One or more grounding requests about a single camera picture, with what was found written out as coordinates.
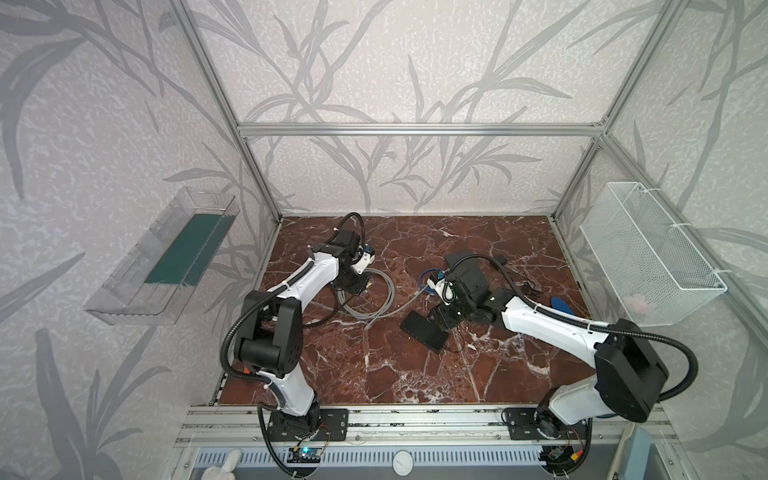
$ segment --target red marble surface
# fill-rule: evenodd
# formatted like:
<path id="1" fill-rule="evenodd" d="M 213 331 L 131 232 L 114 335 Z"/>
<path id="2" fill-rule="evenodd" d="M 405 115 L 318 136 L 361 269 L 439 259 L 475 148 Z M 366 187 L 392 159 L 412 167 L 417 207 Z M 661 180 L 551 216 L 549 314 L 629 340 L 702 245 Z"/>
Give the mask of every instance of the red marble surface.
<path id="1" fill-rule="evenodd" d="M 300 266 L 306 260 L 306 245 L 326 240 L 338 221 L 286 218 L 262 288 Z M 447 267 L 444 257 L 449 253 L 474 250 L 506 256 L 513 279 L 534 300 L 548 305 L 559 296 L 577 315 L 587 315 L 546 217 L 369 217 L 366 237 L 376 248 L 371 266 L 386 271 L 396 285 L 395 306 L 418 291 L 421 272 Z M 503 286 L 498 273 L 486 266 L 483 270 L 492 290 Z M 385 295 L 386 285 L 374 276 L 371 287 L 350 305 L 373 311 Z M 436 296 L 424 294 L 411 307 L 426 315 L 437 302 Z M 306 308 L 304 322 L 323 318 L 333 305 L 330 290 L 324 289 Z M 372 325 L 338 313 L 327 324 L 304 330 L 301 366 L 320 403 L 538 403 L 552 387 L 594 372 L 547 343 L 470 322 L 454 329 L 447 343 L 458 353 L 444 349 L 436 355 L 400 330 L 408 311 L 410 307 Z M 220 402 L 252 405 L 273 399 L 261 384 L 230 379 Z"/>

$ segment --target leaf-patterned wallpaper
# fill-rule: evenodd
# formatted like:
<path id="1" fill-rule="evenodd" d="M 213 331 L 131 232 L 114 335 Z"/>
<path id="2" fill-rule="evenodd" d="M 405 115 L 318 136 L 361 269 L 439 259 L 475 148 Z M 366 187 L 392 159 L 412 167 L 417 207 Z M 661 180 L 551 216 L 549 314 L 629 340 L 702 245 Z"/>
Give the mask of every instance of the leaf-patterned wallpaper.
<path id="1" fill-rule="evenodd" d="M 546 214 L 587 142 L 584 137 L 270 137 L 252 142 L 251 150 L 286 212 Z M 317 158 L 327 163 L 317 165 Z"/>
<path id="2" fill-rule="evenodd" d="M 765 0 L 689 2 L 612 131 L 764 306 L 768 306 L 766 10 Z M 615 318 L 621 305 L 575 230 L 605 181 L 624 180 L 612 164 L 606 154 L 598 158 L 577 201 L 560 219 L 590 279 L 599 310 L 608 318 Z M 665 405 L 699 477 L 764 478 L 765 349 L 750 338 L 722 299 L 659 331 L 692 346 L 699 356 L 697 381 Z M 672 352 L 661 352 L 671 369 L 681 374 L 684 362 Z"/>
<path id="3" fill-rule="evenodd" d="M 189 4 L 241 122 L 455 123 L 599 121 L 662 1 Z M 250 143 L 287 212 L 519 214 L 552 211 L 587 139 Z"/>
<path id="4" fill-rule="evenodd" d="M 0 2 L 0 476 L 157 478 L 274 231 L 166 2 Z M 83 306 L 182 186 L 241 212 L 172 327 Z"/>

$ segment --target green panel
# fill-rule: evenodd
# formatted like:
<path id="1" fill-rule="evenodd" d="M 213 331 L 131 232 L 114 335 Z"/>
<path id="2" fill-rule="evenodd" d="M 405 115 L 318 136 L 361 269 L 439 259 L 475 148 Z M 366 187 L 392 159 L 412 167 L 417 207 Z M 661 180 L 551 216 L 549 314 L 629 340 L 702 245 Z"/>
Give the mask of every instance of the green panel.
<path id="1" fill-rule="evenodd" d="M 234 216 L 195 214 L 154 266 L 144 283 L 197 285 L 227 235 Z"/>

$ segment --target white wire basket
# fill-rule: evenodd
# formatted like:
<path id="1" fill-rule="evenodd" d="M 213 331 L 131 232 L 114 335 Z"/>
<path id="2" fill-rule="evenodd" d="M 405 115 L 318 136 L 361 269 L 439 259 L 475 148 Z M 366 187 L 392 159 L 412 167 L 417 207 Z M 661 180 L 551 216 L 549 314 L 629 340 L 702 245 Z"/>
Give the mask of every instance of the white wire basket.
<path id="1" fill-rule="evenodd" d="M 609 182 L 581 231 L 637 325 L 677 323 L 727 290 L 680 224 L 638 182 Z"/>

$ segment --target vent grille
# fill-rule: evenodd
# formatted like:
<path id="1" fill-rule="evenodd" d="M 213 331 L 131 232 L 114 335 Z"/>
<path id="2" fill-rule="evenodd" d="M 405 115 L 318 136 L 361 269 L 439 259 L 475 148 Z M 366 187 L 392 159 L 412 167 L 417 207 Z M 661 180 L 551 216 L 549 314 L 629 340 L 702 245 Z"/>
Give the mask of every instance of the vent grille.
<path id="1" fill-rule="evenodd" d="M 543 465 L 539 461 L 541 447 L 535 445 L 446 445 L 406 447 L 330 446 L 323 455 L 321 465 L 329 467 L 391 467 L 392 459 L 401 450 L 410 452 L 413 465 L 419 466 L 473 466 L 473 465 Z M 204 448 L 197 456 L 196 468 L 221 465 L 231 449 Z M 277 448 L 277 454 L 285 461 L 288 448 Z M 266 447 L 243 449 L 238 468 L 274 466 Z"/>

